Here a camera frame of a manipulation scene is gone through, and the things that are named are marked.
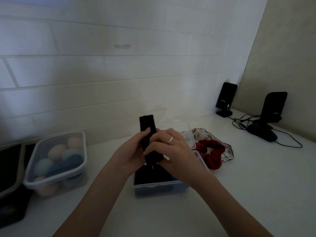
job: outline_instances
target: white brick wall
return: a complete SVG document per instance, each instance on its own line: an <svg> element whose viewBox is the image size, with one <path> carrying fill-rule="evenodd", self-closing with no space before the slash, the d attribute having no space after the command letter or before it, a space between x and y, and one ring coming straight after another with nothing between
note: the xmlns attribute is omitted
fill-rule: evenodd
<svg viewBox="0 0 316 237"><path fill-rule="evenodd" d="M74 129L92 144L133 134L141 115L214 112L266 1L0 2L0 145Z"/></svg>

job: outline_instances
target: white desk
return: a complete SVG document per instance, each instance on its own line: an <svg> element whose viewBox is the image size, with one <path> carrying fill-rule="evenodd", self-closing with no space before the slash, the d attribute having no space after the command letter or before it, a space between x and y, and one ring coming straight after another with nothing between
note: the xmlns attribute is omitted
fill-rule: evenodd
<svg viewBox="0 0 316 237"><path fill-rule="evenodd" d="M242 113L234 111L233 117ZM295 136L304 147L269 143L216 114L190 121L231 144L235 159L214 171L228 191L275 236L316 236L316 144ZM281 143L296 144L277 133ZM88 147L86 186L41 199L33 196L24 220L0 229L2 237L49 237L79 203L111 155L128 138ZM227 236L199 195L137 199L132 178L126 183L100 236Z"/></svg>

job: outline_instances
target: silver ring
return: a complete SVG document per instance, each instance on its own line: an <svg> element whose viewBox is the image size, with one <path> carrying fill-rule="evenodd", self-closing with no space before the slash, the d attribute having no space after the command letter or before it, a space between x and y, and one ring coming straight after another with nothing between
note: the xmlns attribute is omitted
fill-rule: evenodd
<svg viewBox="0 0 316 237"><path fill-rule="evenodd" d="M170 140L169 140L168 144L170 144L170 142L172 141L172 139L173 139L173 136L170 138Z"/></svg>

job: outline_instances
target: plastic storage container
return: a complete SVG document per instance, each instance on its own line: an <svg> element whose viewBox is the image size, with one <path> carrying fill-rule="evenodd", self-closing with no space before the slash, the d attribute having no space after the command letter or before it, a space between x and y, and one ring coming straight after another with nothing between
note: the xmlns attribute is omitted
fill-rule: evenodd
<svg viewBox="0 0 316 237"><path fill-rule="evenodd" d="M85 183L87 163L83 131L52 135L39 141L27 166L23 184L40 196L50 196Z"/></svg>
<svg viewBox="0 0 316 237"><path fill-rule="evenodd" d="M186 121L181 121L181 120L173 120L173 121L158 123L157 128L161 130L173 128L184 137L186 143L190 146L192 150L196 148L190 123Z"/></svg>
<svg viewBox="0 0 316 237"><path fill-rule="evenodd" d="M195 156L199 159L201 164L205 167L205 169L210 172L204 160L200 156L200 153L196 150L193 151ZM134 185L135 195L137 196L145 196L145 195L153 195L157 193L171 192L174 194L183 193L187 190L188 186L182 183L180 180L172 177L173 181L168 182L159 182L159 183L149 183L149 184L138 184Z"/></svg>

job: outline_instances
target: left hand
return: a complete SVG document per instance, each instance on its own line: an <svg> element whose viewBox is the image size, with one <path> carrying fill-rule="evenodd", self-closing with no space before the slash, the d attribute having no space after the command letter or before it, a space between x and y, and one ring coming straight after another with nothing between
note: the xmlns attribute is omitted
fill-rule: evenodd
<svg viewBox="0 0 316 237"><path fill-rule="evenodd" d="M150 128L148 127L147 130L137 133L122 144L113 154L111 161L123 171L126 178L130 177L145 164L141 140L149 133Z"/></svg>

